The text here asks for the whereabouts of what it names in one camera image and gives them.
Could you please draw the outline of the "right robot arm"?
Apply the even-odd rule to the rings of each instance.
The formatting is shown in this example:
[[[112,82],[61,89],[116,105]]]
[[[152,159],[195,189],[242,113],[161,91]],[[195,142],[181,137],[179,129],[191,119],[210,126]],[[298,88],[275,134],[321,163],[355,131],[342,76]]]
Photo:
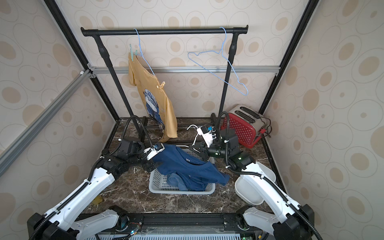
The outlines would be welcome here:
[[[223,159],[226,168],[239,175],[235,183],[237,194],[250,207],[241,212],[240,221],[246,227],[256,227],[276,240],[322,239],[315,228],[315,213],[309,205],[300,205],[275,184],[275,174],[240,149],[237,140],[219,140],[210,146],[201,142],[189,147],[204,160]]]

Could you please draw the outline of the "navy blue t-shirt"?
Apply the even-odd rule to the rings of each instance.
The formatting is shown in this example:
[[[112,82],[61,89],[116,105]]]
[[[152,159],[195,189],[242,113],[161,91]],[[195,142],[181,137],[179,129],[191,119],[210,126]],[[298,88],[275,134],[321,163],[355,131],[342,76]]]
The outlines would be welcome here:
[[[230,177],[210,166],[200,166],[202,162],[184,153],[181,148],[165,144],[165,149],[154,156],[154,162],[163,162],[157,170],[163,175],[176,173],[190,191],[204,191],[208,183],[225,186]]]

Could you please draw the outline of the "light blue t-shirt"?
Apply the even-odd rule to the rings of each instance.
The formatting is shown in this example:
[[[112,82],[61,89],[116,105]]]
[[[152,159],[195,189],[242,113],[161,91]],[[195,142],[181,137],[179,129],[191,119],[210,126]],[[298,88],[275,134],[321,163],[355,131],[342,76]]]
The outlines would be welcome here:
[[[189,191],[183,179],[176,173],[167,175],[167,184],[172,187],[177,187],[180,191]]]

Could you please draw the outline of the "white wire hanger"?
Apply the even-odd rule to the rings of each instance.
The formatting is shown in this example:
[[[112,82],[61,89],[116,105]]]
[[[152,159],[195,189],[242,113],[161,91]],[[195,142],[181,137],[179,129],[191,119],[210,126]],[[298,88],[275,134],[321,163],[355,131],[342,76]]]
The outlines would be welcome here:
[[[175,145],[182,148],[189,148],[193,145],[202,143],[203,137],[198,134],[198,125],[192,124],[182,129],[181,136],[177,139]]]

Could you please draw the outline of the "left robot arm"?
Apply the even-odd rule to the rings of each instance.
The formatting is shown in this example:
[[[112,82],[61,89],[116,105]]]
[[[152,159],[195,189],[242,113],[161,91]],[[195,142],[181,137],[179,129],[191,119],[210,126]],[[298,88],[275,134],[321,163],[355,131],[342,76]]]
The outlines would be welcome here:
[[[33,214],[27,221],[31,240],[85,240],[99,232],[126,224],[128,217],[119,210],[78,220],[83,210],[130,167],[142,166],[147,172],[155,169],[153,157],[165,150],[162,143],[146,147],[140,139],[126,138],[112,152],[101,156],[92,166],[89,176],[56,206],[40,215]]]

